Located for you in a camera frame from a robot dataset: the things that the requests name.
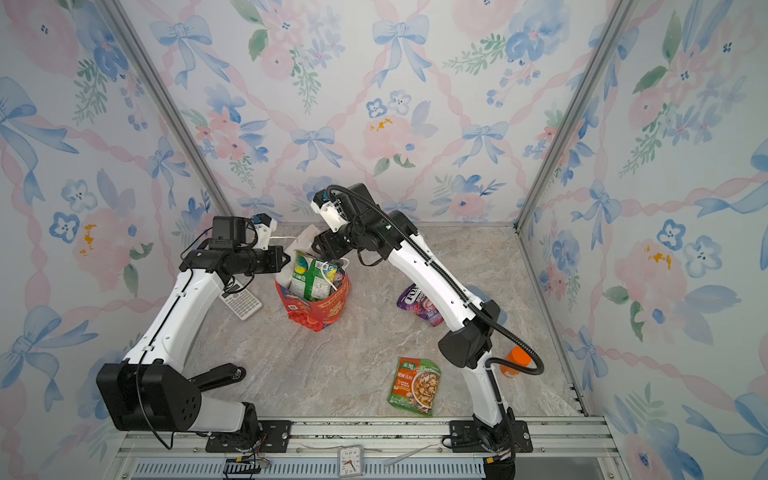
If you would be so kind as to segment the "green snack packet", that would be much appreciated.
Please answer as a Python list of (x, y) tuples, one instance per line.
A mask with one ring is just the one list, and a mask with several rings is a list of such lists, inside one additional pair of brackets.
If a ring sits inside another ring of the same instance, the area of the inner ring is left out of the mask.
[(338, 291), (344, 281), (340, 265), (318, 260), (297, 251), (289, 290), (309, 302), (325, 300)]

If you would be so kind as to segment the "red paper gift bag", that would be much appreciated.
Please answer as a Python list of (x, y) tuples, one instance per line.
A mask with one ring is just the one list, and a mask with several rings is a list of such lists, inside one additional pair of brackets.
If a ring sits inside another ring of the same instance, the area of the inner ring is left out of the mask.
[(295, 237), (285, 249), (289, 262), (275, 275), (289, 319), (314, 332), (340, 319), (351, 292), (346, 275), (348, 260), (324, 260), (312, 249), (320, 233), (310, 225)]

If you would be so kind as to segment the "purple Fox's candy bag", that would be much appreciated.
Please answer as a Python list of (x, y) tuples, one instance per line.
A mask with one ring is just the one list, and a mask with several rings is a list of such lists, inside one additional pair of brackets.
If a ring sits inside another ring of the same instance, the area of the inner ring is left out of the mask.
[(415, 314), (431, 326), (437, 326), (443, 322), (443, 317), (436, 306), (415, 284), (411, 284), (403, 291), (397, 300), (397, 306), (404, 311)]

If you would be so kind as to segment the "green noodle packet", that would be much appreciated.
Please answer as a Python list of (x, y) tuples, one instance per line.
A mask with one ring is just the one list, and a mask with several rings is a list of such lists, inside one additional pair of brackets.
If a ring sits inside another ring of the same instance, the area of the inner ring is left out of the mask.
[(431, 360), (400, 357), (388, 403), (415, 414), (432, 416), (442, 372)]

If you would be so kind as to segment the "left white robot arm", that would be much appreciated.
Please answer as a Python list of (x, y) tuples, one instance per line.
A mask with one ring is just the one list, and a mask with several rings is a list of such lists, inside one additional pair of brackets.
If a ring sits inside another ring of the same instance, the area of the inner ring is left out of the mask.
[(106, 363), (96, 384), (120, 431), (258, 435), (248, 402), (210, 397), (182, 371), (202, 322), (236, 275), (277, 274), (290, 261), (279, 245), (265, 250), (190, 251), (147, 332), (118, 363)]

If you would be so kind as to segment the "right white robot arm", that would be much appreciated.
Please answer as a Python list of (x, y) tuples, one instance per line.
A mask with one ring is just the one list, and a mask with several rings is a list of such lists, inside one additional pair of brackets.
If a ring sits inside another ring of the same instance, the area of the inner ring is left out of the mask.
[(503, 423), (505, 403), (493, 383), (492, 368), (486, 364), (491, 358), (492, 332), (483, 318), (487, 314), (484, 302), (444, 268), (419, 234), (399, 233), (393, 227), (356, 234), (345, 225), (320, 233), (312, 249), (329, 260), (353, 251), (376, 252), (405, 274), (437, 307), (449, 328), (438, 347), (445, 359), (461, 371), (476, 423), (488, 430)]

